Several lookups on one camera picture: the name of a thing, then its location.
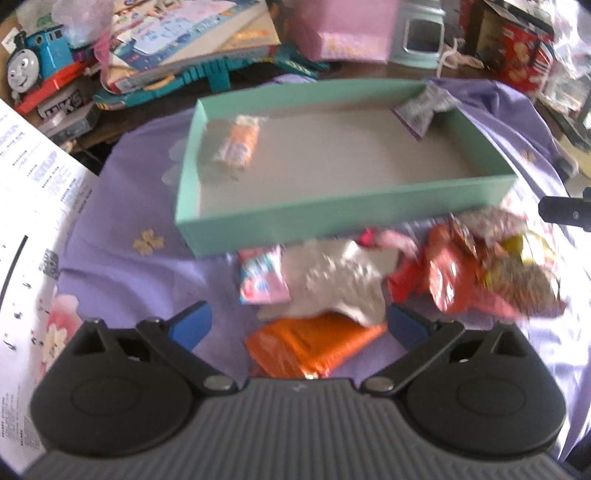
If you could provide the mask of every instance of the gray ribbed surface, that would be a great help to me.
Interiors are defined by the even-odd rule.
[[[115,460],[45,455],[29,480],[567,480],[548,456],[464,460],[411,430],[394,403],[347,380],[251,380],[206,401],[179,435]]]

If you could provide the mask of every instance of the metal screw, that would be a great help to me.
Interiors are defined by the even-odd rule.
[[[234,380],[225,375],[212,375],[205,379],[203,386],[208,390],[227,392],[234,386]]]
[[[365,381],[365,388],[377,393],[386,393],[394,389],[394,382],[386,377],[372,377]]]

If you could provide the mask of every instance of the teal cardboard box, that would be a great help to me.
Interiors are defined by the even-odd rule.
[[[412,80],[327,80],[200,100],[176,224],[197,257],[498,205],[515,181],[458,110],[416,140],[390,108]],[[260,116],[248,168],[216,161],[237,115]]]

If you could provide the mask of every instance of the white paper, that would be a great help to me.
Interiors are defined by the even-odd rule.
[[[14,43],[14,38],[18,35],[18,29],[12,28],[8,35],[2,40],[2,46],[6,49],[9,55],[17,49],[17,45]]]
[[[18,473],[42,452],[28,414],[57,256],[96,176],[0,100],[0,455]]]

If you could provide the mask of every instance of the book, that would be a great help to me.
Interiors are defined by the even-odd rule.
[[[0,456],[43,453],[28,411],[43,375],[59,256],[97,177],[0,100]]]
[[[136,0],[125,9],[115,5],[103,84],[128,93],[204,61],[278,43],[264,0]]]

